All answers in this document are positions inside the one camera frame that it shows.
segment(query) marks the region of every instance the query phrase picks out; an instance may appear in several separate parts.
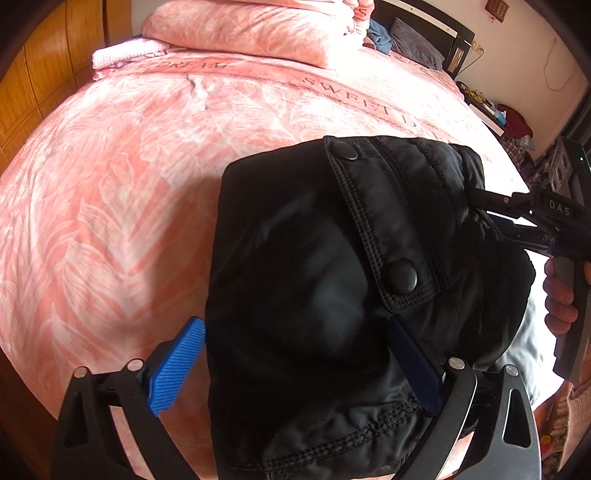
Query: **finger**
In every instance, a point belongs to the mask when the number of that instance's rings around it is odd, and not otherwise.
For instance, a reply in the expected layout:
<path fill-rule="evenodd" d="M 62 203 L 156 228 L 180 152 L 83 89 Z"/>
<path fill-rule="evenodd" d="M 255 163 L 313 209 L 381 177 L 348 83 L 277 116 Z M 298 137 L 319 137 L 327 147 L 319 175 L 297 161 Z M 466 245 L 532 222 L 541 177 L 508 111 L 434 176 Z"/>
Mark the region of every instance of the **finger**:
<path fill-rule="evenodd" d="M 547 277 L 554 276 L 554 262 L 552 262 L 551 258 L 549 258 L 548 261 L 544 264 L 544 273 Z"/>
<path fill-rule="evenodd" d="M 572 305 L 563 305 L 550 297 L 546 297 L 545 305 L 549 314 L 566 323 L 573 323 L 579 316 L 579 312 Z"/>
<path fill-rule="evenodd" d="M 585 262 L 583 265 L 583 271 L 585 273 L 585 280 L 591 285 L 591 263 Z"/>
<path fill-rule="evenodd" d="M 573 291 L 556 277 L 546 277 L 542 287 L 552 300 L 563 305 L 570 305 L 574 300 Z"/>
<path fill-rule="evenodd" d="M 570 330 L 570 323 L 563 322 L 551 314 L 546 315 L 545 322 L 548 330 L 555 335 L 563 335 Z"/>

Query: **red clothing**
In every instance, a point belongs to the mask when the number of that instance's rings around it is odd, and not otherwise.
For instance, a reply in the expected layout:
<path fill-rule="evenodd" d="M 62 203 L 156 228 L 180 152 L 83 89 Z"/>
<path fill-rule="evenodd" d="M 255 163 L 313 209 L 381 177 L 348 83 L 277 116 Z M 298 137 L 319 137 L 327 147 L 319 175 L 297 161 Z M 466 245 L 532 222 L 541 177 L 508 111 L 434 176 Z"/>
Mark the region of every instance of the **red clothing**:
<path fill-rule="evenodd" d="M 503 105 L 499 103 L 496 106 L 497 110 L 500 112 L 507 112 L 507 123 L 505 125 L 506 131 L 505 135 L 509 138 L 522 138 L 526 135 L 529 135 L 531 138 L 534 138 L 534 133 L 532 132 L 530 126 L 523 118 L 517 110 L 511 108 L 510 106 Z"/>

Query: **black headboard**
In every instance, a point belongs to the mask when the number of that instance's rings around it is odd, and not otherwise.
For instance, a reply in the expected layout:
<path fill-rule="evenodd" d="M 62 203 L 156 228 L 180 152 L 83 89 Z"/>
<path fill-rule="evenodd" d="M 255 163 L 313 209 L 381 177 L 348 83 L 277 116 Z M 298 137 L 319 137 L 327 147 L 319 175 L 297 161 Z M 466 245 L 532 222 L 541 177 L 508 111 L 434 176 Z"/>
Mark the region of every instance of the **black headboard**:
<path fill-rule="evenodd" d="M 377 23 L 390 30 L 396 17 L 441 52 L 443 69 L 455 78 L 470 51 L 474 32 L 423 0 L 375 0 L 371 18 Z"/>

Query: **pink pillow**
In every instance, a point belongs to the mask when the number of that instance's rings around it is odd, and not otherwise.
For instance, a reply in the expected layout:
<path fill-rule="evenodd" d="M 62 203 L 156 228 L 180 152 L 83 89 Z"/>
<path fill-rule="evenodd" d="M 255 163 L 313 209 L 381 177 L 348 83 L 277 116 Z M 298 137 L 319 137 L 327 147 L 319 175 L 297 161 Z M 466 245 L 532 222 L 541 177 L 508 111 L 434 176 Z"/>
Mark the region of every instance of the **pink pillow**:
<path fill-rule="evenodd" d="M 365 35 L 369 27 L 369 16 L 374 11 L 374 0 L 235 0 L 250 4 L 275 5 L 276 7 L 313 10 L 346 23 L 350 33 L 357 31 Z"/>
<path fill-rule="evenodd" d="M 347 8 L 348 19 L 242 1 L 173 0 L 144 21 L 142 34 L 196 50 L 276 57 L 335 69 L 350 60 L 365 38 L 362 28 L 349 32 L 356 12 Z"/>

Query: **pink bedspread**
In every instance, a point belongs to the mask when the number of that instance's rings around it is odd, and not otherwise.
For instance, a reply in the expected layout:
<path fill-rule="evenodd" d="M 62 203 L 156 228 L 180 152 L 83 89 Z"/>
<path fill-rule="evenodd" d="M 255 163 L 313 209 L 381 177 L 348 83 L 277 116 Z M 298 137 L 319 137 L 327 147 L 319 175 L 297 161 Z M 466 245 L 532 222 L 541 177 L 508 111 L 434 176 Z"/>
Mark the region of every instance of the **pink bedspread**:
<path fill-rule="evenodd" d="M 378 134 L 469 145 L 489 189 L 525 191 L 453 82 L 366 48 L 339 71 L 177 52 L 82 89 L 0 178 L 2 349 L 56 416 L 75 367 L 121 369 L 203 315 L 230 162 L 324 135 Z M 216 477 L 208 382 L 202 355 L 162 414 L 204 480 Z"/>

